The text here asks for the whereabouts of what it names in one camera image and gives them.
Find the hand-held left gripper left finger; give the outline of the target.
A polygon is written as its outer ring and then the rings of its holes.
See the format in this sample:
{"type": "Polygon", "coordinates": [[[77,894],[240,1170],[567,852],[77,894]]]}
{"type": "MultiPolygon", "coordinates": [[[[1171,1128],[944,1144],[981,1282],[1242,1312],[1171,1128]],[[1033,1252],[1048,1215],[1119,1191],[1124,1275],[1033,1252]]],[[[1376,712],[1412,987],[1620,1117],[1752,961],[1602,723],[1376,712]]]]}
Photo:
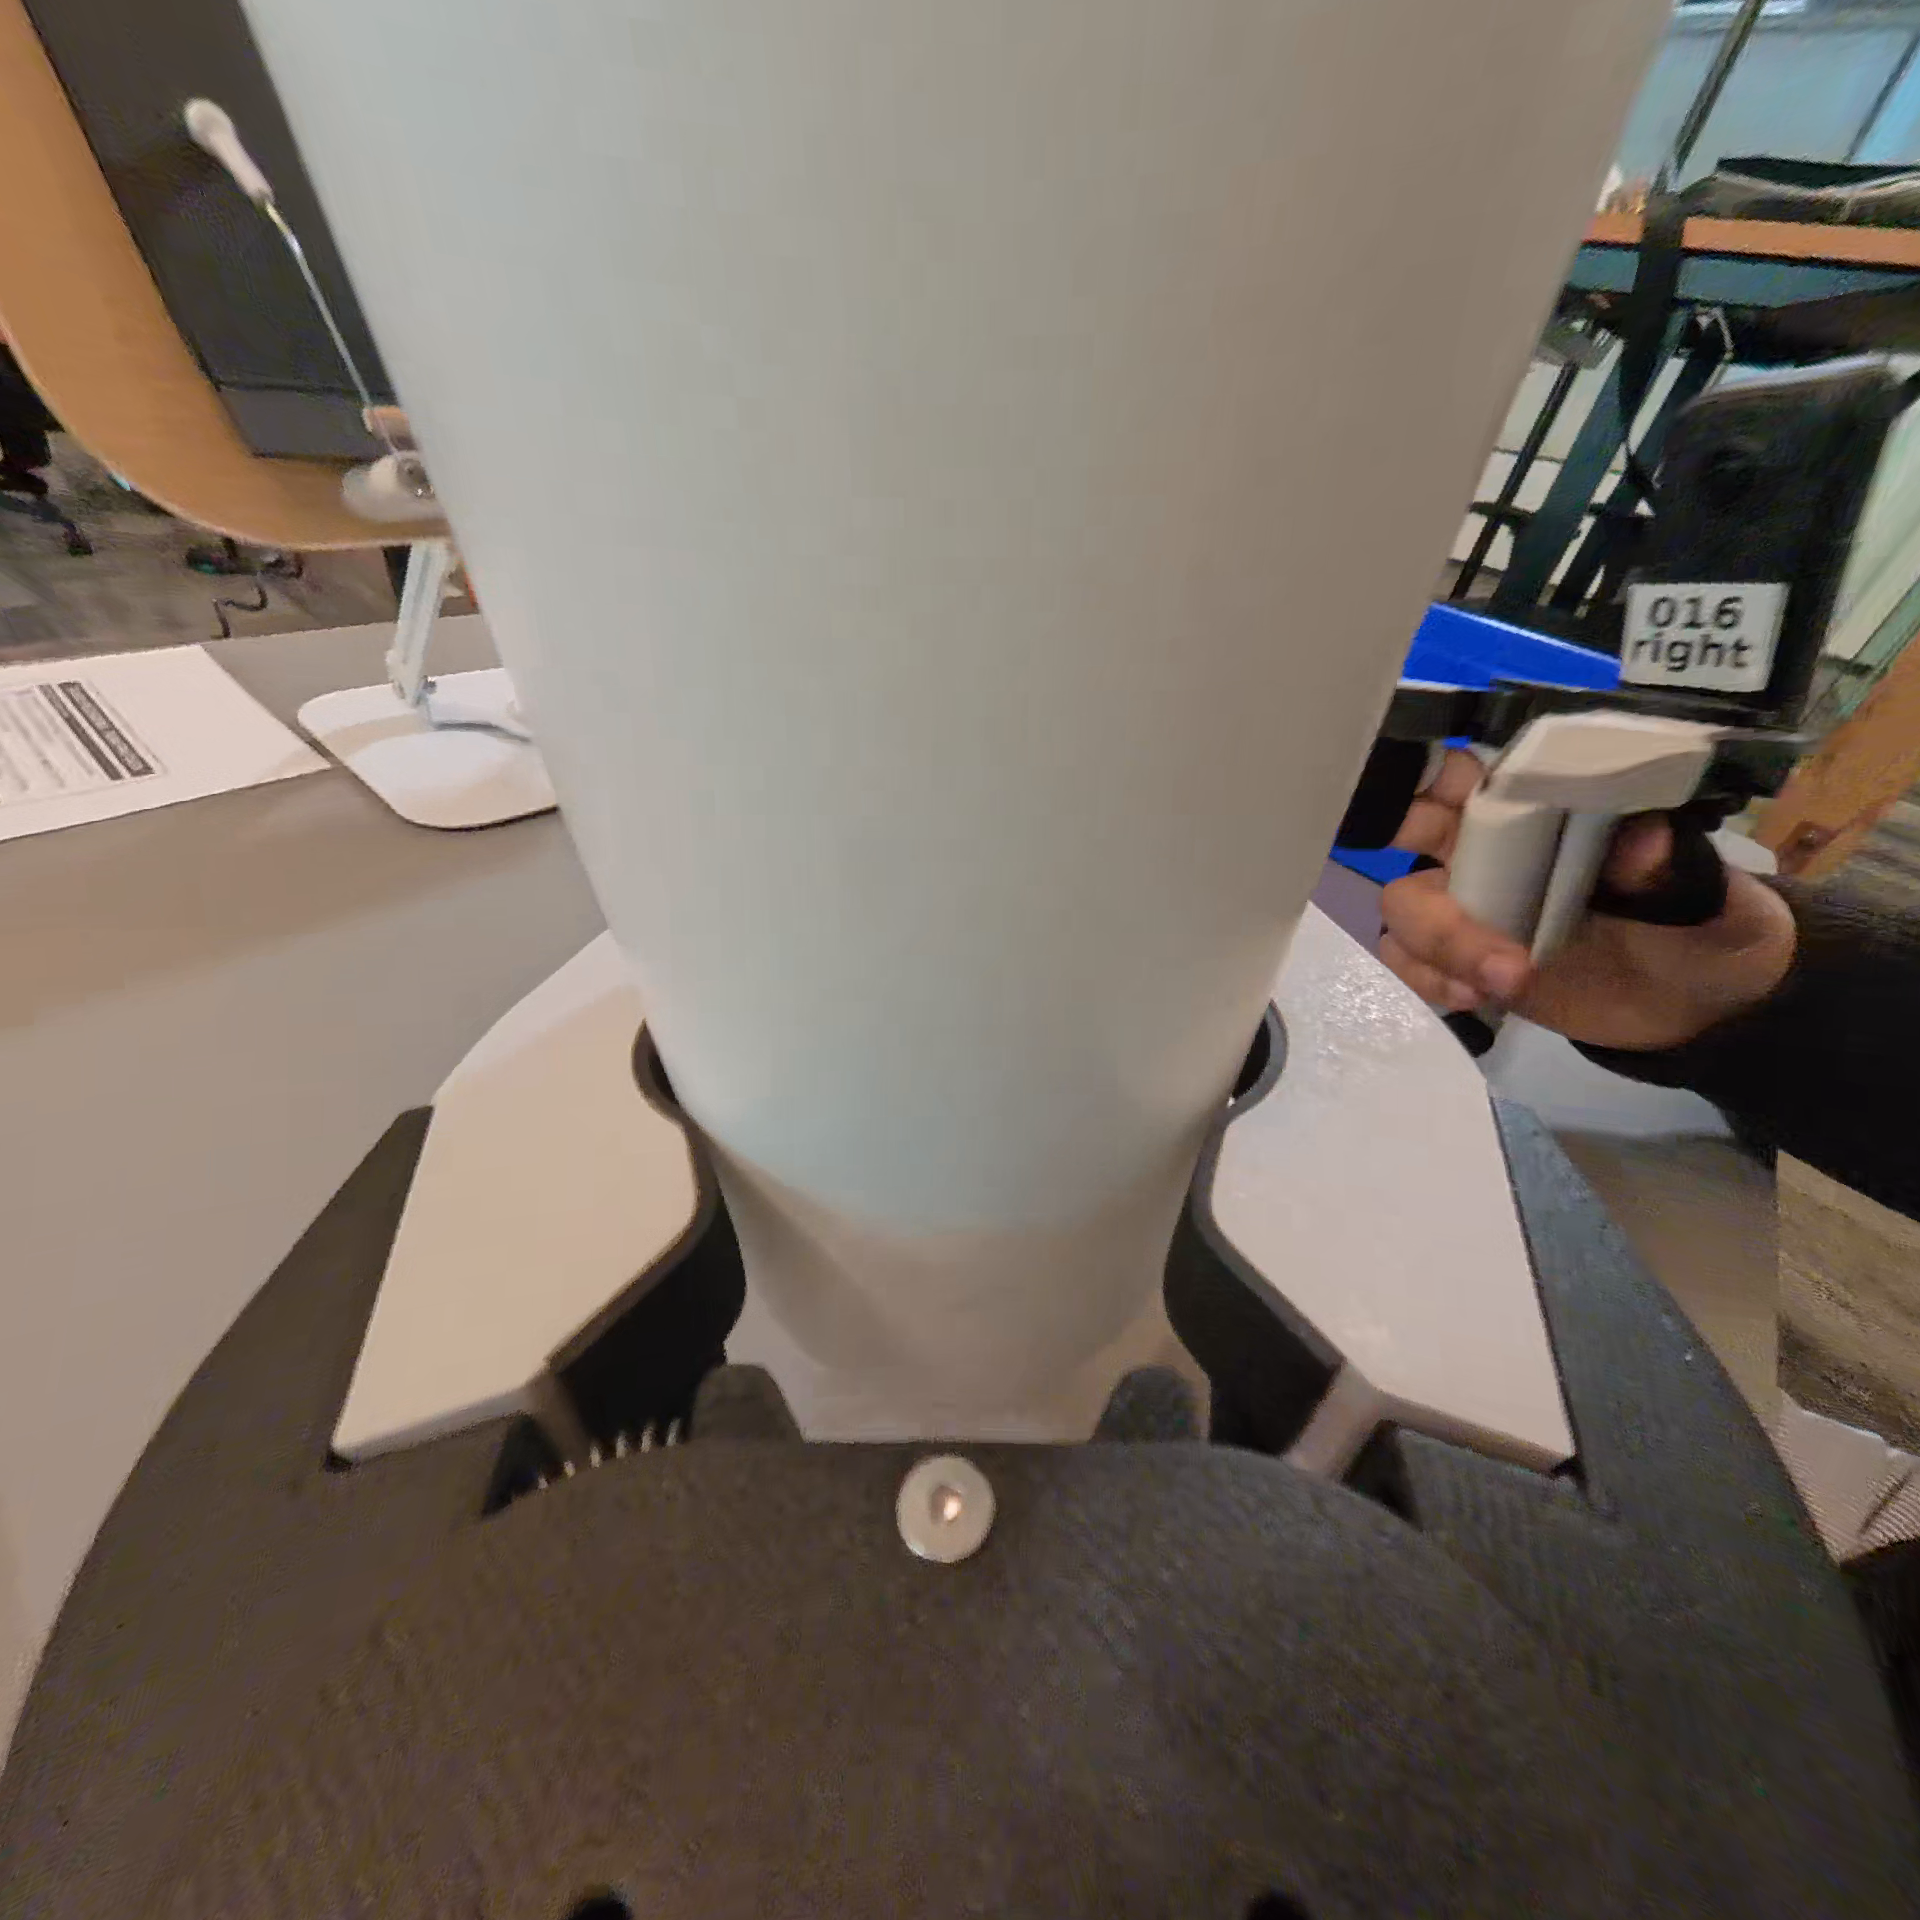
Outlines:
{"type": "Polygon", "coordinates": [[[716,1172],[600,934],[435,1093],[331,1450],[526,1417],[563,1461],[637,1453],[689,1427],[741,1306],[716,1172]]]}

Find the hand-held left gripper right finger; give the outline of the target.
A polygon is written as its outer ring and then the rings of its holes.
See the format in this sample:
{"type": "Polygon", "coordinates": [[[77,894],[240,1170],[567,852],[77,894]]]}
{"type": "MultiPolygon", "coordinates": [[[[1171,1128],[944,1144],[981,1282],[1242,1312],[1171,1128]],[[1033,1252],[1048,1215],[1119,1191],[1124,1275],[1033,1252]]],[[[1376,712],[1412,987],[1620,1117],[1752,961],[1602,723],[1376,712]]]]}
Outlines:
{"type": "Polygon", "coordinates": [[[1573,1456],[1490,1089],[1316,906],[1196,1166],[1166,1320],[1216,1443],[1330,1479],[1380,1427],[1543,1476],[1573,1456]]]}

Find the blue bin with marker label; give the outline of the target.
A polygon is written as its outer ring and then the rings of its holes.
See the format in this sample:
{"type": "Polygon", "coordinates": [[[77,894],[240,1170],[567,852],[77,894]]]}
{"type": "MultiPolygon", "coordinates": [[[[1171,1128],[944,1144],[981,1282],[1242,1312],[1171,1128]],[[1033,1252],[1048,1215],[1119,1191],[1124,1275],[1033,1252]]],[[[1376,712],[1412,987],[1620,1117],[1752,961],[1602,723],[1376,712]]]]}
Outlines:
{"type": "Polygon", "coordinates": [[[1620,661],[1535,633],[1469,604],[1435,602],[1413,631],[1400,683],[1487,690],[1494,683],[1620,687],[1620,661]]]}

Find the white bottle black cap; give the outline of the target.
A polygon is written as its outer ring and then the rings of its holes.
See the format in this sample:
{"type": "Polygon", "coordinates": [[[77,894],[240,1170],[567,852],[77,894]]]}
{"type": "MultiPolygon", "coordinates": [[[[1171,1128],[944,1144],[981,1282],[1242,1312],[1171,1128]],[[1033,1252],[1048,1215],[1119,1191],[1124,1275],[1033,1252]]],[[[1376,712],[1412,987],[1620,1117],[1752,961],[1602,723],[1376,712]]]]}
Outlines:
{"type": "Polygon", "coordinates": [[[1080,1438],[1669,5],[245,5],[829,1441],[1080,1438]]]}

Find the wooden standing desk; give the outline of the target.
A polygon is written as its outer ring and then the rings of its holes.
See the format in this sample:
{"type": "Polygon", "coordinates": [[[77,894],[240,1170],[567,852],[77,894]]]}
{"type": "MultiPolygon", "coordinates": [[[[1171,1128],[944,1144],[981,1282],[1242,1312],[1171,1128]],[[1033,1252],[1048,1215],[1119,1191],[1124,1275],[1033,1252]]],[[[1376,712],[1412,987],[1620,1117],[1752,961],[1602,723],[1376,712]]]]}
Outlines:
{"type": "Polygon", "coordinates": [[[1589,638],[1653,526],[1669,434],[1726,374],[1917,359],[1917,229],[1592,216],[1535,348],[1548,389],[1469,507],[1450,602],[1589,638]]]}

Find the dark bag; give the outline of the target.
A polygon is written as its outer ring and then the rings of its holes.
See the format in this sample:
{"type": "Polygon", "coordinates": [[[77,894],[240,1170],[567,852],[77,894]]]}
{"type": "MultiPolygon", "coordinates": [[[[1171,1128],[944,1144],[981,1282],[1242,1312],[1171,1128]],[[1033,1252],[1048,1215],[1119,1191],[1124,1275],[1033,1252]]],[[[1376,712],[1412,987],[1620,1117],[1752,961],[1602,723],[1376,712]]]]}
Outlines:
{"type": "Polygon", "coordinates": [[[1917,229],[1917,165],[1721,156],[1677,202],[1726,223],[1917,229]]]}

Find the white tablet stand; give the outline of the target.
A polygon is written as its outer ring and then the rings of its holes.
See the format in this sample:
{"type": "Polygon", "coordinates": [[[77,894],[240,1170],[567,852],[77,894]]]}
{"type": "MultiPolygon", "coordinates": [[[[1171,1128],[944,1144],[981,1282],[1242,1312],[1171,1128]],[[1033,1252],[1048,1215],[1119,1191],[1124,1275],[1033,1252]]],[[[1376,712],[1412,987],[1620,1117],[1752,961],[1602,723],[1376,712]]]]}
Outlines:
{"type": "Polygon", "coordinates": [[[452,539],[431,536],[431,526],[442,523],[442,499],[429,481],[408,414],[371,400],[322,280],[228,112],[208,97],[189,97],[183,102],[183,132],[277,233],[331,348],[349,374],[363,429],[378,440],[371,465],[344,474],[341,495],[349,518],[413,533],[384,681],[310,699],[297,712],[299,733],[418,830],[494,830],[551,813],[560,799],[521,723],[509,674],[503,668],[444,681],[431,674],[429,654],[442,631],[457,552],[452,539]]]}

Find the grey striped shirt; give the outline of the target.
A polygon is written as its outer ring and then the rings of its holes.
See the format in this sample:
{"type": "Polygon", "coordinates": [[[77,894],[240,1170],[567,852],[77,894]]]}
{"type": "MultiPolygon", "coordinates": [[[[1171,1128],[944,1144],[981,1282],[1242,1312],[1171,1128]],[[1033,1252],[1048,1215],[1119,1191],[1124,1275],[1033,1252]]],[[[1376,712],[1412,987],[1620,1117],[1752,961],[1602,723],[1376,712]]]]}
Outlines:
{"type": "Polygon", "coordinates": [[[1917,1541],[1917,1456],[1779,1397],[1774,1447],[1834,1565],[1917,1541]]]}

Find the printed paper sheet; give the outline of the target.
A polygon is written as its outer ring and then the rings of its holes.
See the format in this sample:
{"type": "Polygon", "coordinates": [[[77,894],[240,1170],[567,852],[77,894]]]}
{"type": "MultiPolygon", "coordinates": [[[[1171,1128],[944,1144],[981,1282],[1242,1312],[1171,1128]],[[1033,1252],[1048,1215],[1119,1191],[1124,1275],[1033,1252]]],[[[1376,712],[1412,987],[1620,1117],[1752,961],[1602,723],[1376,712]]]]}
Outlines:
{"type": "Polygon", "coordinates": [[[2,844],[318,772],[206,648],[2,668],[2,844]]]}

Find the wooden post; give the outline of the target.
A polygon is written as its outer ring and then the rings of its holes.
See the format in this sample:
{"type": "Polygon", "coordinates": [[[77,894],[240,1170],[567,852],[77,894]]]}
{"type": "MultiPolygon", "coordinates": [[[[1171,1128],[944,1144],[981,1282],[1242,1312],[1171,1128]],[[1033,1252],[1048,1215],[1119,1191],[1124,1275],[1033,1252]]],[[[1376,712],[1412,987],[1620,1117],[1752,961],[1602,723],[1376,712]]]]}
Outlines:
{"type": "Polygon", "coordinates": [[[1834,712],[1759,813],[1756,839],[1782,879],[1834,876],[1893,804],[1917,791],[1917,638],[1870,676],[1834,690],[1834,712]]]}

